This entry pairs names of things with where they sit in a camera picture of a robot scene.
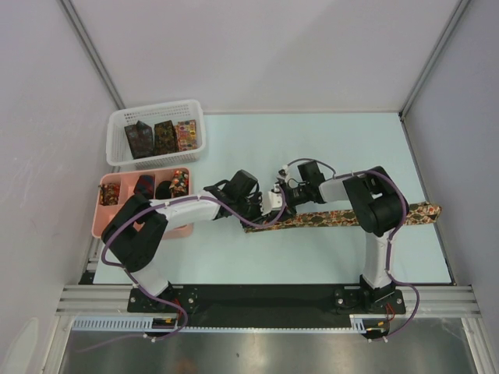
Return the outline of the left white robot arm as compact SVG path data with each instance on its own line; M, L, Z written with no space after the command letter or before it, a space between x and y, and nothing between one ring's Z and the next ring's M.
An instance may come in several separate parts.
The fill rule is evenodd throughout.
M200 193L147 199L131 196L104 229L101 261L122 270L145 302L161 312L173 304L170 280L154 265L165 234L186 225L234 217L241 223L262 228L262 193L257 179L244 170L229 180L203 188Z

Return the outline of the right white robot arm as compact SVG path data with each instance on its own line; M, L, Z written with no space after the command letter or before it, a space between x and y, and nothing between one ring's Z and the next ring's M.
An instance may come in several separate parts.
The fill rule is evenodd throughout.
M391 275L395 239L409 212L409 205L386 171L377 166L349 175L326 179L319 162L302 159L298 165L301 182L291 187L289 166L278 172L278 184L285 191L288 210L298 205L348 201L359 226L366 234L366 260L359 276L357 298L367 312L379 312L395 291Z

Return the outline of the brown patterned long tie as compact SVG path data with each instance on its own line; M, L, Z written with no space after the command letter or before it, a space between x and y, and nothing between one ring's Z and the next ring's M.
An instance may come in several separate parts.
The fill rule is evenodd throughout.
M442 207L438 204L421 202L409 205L404 225L434 224L441 215ZM244 227L245 233L283 230L290 228L326 228L355 227L359 222L353 210L332 210L314 213L298 213L294 217L279 221L268 228Z

